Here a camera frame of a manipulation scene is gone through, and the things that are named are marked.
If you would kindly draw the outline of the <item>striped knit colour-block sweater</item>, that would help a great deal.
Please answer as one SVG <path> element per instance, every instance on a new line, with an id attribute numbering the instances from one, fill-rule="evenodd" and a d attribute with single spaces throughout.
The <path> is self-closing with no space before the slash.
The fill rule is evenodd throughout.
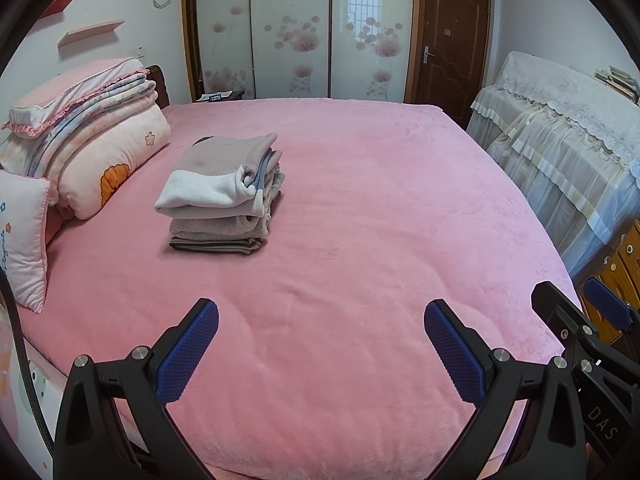
<path id="1" fill-rule="evenodd" d="M 277 133 L 237 139 L 208 136 L 180 158 L 154 204 L 173 219 L 222 219 L 265 214 L 268 179 L 282 153 Z"/>

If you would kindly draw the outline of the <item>wooden drawer cabinet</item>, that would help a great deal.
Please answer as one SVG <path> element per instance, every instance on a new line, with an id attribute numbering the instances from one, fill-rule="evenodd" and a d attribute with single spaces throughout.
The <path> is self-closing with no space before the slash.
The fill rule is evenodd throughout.
<path id="1" fill-rule="evenodd" d="M 626 302 L 639 309 L 639 220 L 622 236 L 614 252 L 605 256 L 596 279 Z M 624 351 L 622 333 L 616 330 L 584 295 L 580 295 L 587 318 L 597 327 L 600 339 L 617 350 Z"/>

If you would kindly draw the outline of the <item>lace-covered furniture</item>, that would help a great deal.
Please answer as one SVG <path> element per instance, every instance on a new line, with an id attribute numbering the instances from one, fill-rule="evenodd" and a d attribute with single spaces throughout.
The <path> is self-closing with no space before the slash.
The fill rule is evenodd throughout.
<path id="1" fill-rule="evenodd" d="M 573 278 L 638 219 L 638 105 L 512 51 L 471 110 L 469 136 L 520 189 Z"/>

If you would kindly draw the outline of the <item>stack of books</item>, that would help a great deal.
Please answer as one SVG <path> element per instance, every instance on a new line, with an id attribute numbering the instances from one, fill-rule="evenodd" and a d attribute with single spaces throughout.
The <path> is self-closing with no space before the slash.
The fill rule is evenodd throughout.
<path id="1" fill-rule="evenodd" d="M 639 81 L 614 66 L 610 66 L 607 70 L 596 70 L 594 76 L 597 80 L 602 81 L 607 86 L 613 88 L 622 96 L 626 96 L 631 102 L 638 105 L 640 98 Z"/>

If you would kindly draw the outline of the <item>striped folded bedding stack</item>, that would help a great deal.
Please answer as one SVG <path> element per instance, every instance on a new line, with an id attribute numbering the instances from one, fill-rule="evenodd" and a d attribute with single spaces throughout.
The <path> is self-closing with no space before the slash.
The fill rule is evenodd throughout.
<path id="1" fill-rule="evenodd" d="M 155 81 L 137 58 L 104 58 L 76 66 L 40 84 L 12 104 L 1 126 L 3 169 L 44 175 L 58 148 L 109 110 L 154 98 Z"/>

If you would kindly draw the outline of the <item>brown wooden door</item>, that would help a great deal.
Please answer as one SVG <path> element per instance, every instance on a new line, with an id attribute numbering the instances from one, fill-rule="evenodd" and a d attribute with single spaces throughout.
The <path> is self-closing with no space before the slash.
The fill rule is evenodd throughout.
<path id="1" fill-rule="evenodd" d="M 461 128 L 482 88 L 491 0 L 413 0 L 405 101 L 441 108 Z"/>

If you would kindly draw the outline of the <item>wooden headboard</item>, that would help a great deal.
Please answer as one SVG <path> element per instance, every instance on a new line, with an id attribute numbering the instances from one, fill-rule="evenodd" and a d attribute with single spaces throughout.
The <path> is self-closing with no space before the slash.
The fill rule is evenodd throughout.
<path id="1" fill-rule="evenodd" d="M 151 65 L 146 69 L 148 70 L 146 78 L 155 82 L 155 91 L 157 93 L 156 104 L 163 110 L 170 105 L 164 73 L 158 65 Z"/>

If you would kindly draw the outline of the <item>floral sliding wardrobe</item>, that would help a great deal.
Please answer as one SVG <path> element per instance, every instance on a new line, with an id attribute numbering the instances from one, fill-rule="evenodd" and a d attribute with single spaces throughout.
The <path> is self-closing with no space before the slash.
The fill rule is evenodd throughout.
<path id="1" fill-rule="evenodd" d="M 402 102 L 413 0 L 183 0 L 192 96 Z"/>

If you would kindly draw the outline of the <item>pink wall shelf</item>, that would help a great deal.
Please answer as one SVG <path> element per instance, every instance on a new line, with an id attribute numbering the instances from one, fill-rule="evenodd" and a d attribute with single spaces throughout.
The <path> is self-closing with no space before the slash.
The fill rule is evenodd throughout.
<path id="1" fill-rule="evenodd" d="M 115 20 L 70 30 L 69 32 L 66 32 L 66 34 L 58 42 L 58 49 L 62 49 L 62 47 L 67 47 L 70 44 L 74 44 L 75 42 L 81 40 L 89 39 L 103 34 L 110 34 L 124 23 L 124 20 Z"/>

